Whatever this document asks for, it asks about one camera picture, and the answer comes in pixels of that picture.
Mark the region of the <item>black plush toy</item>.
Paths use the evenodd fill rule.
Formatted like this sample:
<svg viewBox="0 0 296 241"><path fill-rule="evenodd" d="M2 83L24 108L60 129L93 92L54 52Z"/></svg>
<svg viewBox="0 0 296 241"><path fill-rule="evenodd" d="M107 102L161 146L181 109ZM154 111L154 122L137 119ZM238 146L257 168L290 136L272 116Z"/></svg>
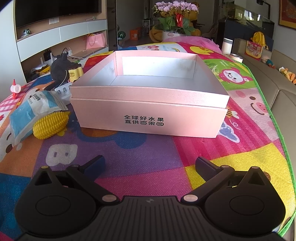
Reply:
<svg viewBox="0 0 296 241"><path fill-rule="evenodd" d="M59 87L64 82L67 82L70 78L69 70L77 69L81 67L81 64L74 63L68 60L68 55L62 53L57 56L57 59L51 65L51 78L52 83L48 85L45 90L52 90Z"/></svg>

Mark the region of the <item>yellow corn toy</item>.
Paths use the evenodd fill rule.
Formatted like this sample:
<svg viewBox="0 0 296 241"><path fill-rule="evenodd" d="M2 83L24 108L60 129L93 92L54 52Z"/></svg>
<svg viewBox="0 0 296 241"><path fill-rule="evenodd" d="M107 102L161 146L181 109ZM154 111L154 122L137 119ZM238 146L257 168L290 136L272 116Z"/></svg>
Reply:
<svg viewBox="0 0 296 241"><path fill-rule="evenodd" d="M33 125L33 135L44 140L62 131L69 121L69 111L58 111L39 119Z"/></svg>

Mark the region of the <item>red cartoon gift bag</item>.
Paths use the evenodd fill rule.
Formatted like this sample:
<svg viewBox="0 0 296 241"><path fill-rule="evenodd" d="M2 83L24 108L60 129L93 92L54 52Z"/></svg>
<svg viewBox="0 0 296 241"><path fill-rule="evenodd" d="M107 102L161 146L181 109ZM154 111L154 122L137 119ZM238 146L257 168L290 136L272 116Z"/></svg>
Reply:
<svg viewBox="0 0 296 241"><path fill-rule="evenodd" d="M262 57L263 47L252 41L246 42L245 54L251 58L260 61Z"/></svg>

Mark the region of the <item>yellow cup figure toy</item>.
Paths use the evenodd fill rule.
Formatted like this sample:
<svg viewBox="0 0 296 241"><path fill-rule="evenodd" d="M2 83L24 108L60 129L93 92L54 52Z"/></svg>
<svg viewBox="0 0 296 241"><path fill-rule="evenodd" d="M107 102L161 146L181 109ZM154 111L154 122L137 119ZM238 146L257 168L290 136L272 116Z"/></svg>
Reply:
<svg viewBox="0 0 296 241"><path fill-rule="evenodd" d="M68 72L69 72L69 80L68 81L71 83L78 80L84 74L81 64L78 64L78 66L76 68L69 69Z"/></svg>

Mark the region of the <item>pink cardboard gift box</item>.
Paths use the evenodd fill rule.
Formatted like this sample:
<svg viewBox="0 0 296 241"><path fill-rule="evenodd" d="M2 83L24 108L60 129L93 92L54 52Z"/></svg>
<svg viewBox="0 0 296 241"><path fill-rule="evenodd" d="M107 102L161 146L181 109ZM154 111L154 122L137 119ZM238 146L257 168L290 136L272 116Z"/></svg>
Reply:
<svg viewBox="0 0 296 241"><path fill-rule="evenodd" d="M196 54L125 50L97 63L71 87L84 128L215 138L229 95Z"/></svg>

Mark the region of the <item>pink paper gift bag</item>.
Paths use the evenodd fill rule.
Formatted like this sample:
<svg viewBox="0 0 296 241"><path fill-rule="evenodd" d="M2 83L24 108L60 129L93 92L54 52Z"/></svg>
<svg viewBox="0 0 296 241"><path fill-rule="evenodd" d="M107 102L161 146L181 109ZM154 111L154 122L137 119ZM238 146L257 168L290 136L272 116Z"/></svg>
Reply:
<svg viewBox="0 0 296 241"><path fill-rule="evenodd" d="M86 49L96 49L106 47L106 38L104 33L91 34L86 37Z"/></svg>

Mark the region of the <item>red framed wall picture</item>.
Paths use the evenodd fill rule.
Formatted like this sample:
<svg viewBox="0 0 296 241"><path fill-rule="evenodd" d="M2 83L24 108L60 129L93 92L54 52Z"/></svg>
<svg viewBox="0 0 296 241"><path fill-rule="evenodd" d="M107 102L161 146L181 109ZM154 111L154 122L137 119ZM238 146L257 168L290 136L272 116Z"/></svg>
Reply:
<svg viewBox="0 0 296 241"><path fill-rule="evenodd" d="M296 28L296 6L293 0L280 0L278 24L287 28Z"/></svg>

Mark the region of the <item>beige sofa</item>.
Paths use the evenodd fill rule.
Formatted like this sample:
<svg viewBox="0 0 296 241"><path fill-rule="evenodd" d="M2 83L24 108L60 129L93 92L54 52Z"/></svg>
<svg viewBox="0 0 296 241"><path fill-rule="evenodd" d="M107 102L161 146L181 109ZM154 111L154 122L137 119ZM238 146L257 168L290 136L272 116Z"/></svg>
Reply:
<svg viewBox="0 0 296 241"><path fill-rule="evenodd" d="M293 156L295 152L295 85L278 70L245 55L246 43L243 39L235 39L232 52L243 58L243 64L255 76L283 135L289 154Z"/></svg>

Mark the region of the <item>yellow plush backpack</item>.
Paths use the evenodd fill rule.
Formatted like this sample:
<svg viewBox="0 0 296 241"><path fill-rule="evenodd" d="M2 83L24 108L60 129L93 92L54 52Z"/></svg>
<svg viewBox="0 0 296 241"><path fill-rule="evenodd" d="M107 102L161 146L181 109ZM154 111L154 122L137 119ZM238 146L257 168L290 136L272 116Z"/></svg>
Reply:
<svg viewBox="0 0 296 241"><path fill-rule="evenodd" d="M267 50L269 49L267 44L266 44L266 41L265 41L264 33L262 33L262 32L255 32L253 34L253 37L251 38L251 41L256 43L256 44L261 45L262 47L264 47Z"/></svg>

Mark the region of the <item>white thermos cup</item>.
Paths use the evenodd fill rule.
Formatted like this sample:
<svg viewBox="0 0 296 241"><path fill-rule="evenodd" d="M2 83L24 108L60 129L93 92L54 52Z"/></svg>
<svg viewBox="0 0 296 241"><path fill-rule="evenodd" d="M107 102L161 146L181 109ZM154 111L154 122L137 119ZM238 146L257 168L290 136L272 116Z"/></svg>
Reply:
<svg viewBox="0 0 296 241"><path fill-rule="evenodd" d="M222 54L223 55L230 55L231 50L232 50L232 45L233 45L233 40L224 38L223 39L223 44L222 44Z"/></svg>

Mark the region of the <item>white tv wall cabinet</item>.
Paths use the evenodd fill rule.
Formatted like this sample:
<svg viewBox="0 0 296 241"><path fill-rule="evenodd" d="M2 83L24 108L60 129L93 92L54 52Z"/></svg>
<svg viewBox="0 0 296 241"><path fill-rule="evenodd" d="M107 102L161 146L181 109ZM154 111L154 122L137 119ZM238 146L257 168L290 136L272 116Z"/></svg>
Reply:
<svg viewBox="0 0 296 241"><path fill-rule="evenodd" d="M49 20L27 25L24 29L29 29L31 33L22 38L20 35L23 29L14 27L20 80L26 82L23 61L66 41L107 30L107 1L99 1L99 6L100 13L61 16L58 23L51 25Z"/></svg>

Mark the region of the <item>purple orchid flower pot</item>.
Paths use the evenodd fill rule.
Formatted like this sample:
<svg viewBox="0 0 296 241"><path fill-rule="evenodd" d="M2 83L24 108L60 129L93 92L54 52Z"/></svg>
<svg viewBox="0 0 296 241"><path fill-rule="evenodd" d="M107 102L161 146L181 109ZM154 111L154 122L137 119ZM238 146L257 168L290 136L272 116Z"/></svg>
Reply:
<svg viewBox="0 0 296 241"><path fill-rule="evenodd" d="M196 2L188 3L186 1L164 2L159 1L153 6L153 14L161 24L161 29L171 31L173 27L183 28L186 36L191 36L194 31L189 28L189 22L197 24L199 4Z"/></svg>

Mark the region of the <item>glass fish tank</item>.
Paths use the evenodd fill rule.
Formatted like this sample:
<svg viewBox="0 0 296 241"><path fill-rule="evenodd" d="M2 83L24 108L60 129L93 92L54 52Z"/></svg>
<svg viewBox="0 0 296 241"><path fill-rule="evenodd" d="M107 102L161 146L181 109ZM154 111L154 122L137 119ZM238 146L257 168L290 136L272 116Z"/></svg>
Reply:
<svg viewBox="0 0 296 241"><path fill-rule="evenodd" d="M270 19L271 5L267 1L222 1L220 18L241 24L274 25Z"/></svg>

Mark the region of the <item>white battery charger box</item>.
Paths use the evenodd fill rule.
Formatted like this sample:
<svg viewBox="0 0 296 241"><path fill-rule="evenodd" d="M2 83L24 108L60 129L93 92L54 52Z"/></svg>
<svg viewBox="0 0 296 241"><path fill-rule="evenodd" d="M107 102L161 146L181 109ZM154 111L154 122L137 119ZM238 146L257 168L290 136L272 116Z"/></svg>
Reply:
<svg viewBox="0 0 296 241"><path fill-rule="evenodd" d="M57 92L58 97L62 100L62 102L65 105L70 104L70 98L72 96L71 91L70 91L70 86L72 85L71 82L61 85L57 88L55 88L55 92Z"/></svg>

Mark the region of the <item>black television screen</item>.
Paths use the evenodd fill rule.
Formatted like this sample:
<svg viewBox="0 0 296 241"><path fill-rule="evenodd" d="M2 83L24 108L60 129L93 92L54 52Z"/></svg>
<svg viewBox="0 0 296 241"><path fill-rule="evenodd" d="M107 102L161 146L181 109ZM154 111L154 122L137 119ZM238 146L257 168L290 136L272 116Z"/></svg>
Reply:
<svg viewBox="0 0 296 241"><path fill-rule="evenodd" d="M101 13L101 1L95 0L19 0L15 1L16 27L60 16Z"/></svg>

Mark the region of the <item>pink fluffy blanket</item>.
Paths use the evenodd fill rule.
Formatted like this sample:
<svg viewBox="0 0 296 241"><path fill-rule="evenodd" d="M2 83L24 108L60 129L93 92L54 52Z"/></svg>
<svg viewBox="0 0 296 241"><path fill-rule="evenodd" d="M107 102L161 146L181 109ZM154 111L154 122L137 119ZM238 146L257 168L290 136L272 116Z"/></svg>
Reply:
<svg viewBox="0 0 296 241"><path fill-rule="evenodd" d="M209 50L212 50L217 53L222 53L222 51L219 48L219 45L214 43L212 40L198 37L198 36L177 36L177 37L169 37L162 41L164 42L176 42L176 43L186 43L190 45L195 45L199 47L204 47Z"/></svg>

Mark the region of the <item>blue white wipes pack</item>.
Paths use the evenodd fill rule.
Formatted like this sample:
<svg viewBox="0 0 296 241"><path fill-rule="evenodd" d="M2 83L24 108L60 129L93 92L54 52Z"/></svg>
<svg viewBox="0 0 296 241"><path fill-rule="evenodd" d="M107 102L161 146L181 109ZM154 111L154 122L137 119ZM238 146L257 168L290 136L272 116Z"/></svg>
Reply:
<svg viewBox="0 0 296 241"><path fill-rule="evenodd" d="M12 145L16 146L33 133L33 125L48 114L67 110L55 91L37 91L10 115Z"/></svg>

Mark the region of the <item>colourful cartoon play mat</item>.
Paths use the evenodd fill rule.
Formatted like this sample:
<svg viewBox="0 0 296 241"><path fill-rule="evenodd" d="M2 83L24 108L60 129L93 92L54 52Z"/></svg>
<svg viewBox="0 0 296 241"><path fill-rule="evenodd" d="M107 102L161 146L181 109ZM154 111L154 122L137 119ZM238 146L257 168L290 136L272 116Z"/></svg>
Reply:
<svg viewBox="0 0 296 241"><path fill-rule="evenodd" d="M25 85L16 99L7 97L1 103L1 240L14 240L21 234L14 207L41 166L63 170L97 155L106 160L106 170L97 182L118 196L182 196L203 183L194 169L198 156L238 170L258 164L286 207L280 231L285 238L293 239L295 164L286 159L287 149L282 147L285 140L256 79L244 85L223 83L230 99L216 138L82 128L72 113L62 133L46 140L29 136L13 146L8 127L10 112L22 99L45 89L49 83L49 77L41 77Z"/></svg>

